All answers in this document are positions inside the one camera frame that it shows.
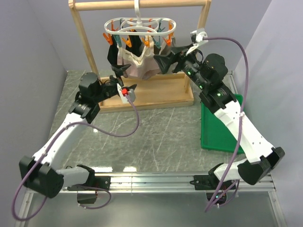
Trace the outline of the white plastic clip hanger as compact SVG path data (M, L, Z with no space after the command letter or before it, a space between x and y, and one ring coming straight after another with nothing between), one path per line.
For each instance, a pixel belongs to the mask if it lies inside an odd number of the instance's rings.
M167 45L171 45L171 38L176 29L176 22L173 19L165 17L141 17L140 2L134 1L134 10L136 17L117 17L107 21L104 24L103 37L112 45L116 42L119 47L122 43L132 47L130 36L138 35L143 37L143 43L149 47L150 38L159 37L156 42L161 45L161 40L164 40Z

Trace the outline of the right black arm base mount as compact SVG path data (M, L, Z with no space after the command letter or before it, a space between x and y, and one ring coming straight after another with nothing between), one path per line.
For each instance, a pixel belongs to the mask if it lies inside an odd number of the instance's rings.
M219 181L215 176L210 175L194 175L193 180L189 183L194 186L195 190L216 190ZM223 182L220 190L226 190L232 185L232 181Z

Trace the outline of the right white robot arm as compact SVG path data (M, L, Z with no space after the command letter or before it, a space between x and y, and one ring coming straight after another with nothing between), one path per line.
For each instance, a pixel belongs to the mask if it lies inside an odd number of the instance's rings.
M155 55L162 73L175 65L173 72L184 72L201 90L199 97L204 106L219 119L245 153L245 159L231 164L218 164L209 172L209 185L221 188L225 181L243 180L255 185L276 168L285 156L281 147L274 147L253 125L235 94L223 83L227 74L224 57L212 53L199 61L199 50L188 53L188 47L174 47L168 54Z

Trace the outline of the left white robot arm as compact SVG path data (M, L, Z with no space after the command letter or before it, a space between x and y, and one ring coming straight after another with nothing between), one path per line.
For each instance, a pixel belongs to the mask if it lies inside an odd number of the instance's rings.
M95 171L85 165L59 169L61 159L81 132L91 124L100 111L99 103L119 96L123 103L133 104L136 85L127 87L122 81L130 67L113 65L114 75L101 82L97 74L85 73L80 78L79 90L63 123L48 142L32 157L24 156L19 162L22 185L47 198L55 197L61 189L78 186L91 190L97 185Z

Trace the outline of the pink beige underwear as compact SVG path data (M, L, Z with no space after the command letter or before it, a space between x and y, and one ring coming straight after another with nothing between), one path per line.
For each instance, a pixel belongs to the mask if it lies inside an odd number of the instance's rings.
M119 47L117 64L131 65L123 74L125 78L147 80L160 73L159 66L153 57L153 46L145 46L139 57L130 51Z

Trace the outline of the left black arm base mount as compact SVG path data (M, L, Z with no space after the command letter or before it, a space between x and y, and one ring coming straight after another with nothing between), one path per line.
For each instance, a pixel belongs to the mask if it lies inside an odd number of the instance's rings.
M105 189L109 191L110 184L111 184L110 176L95 176L92 187Z

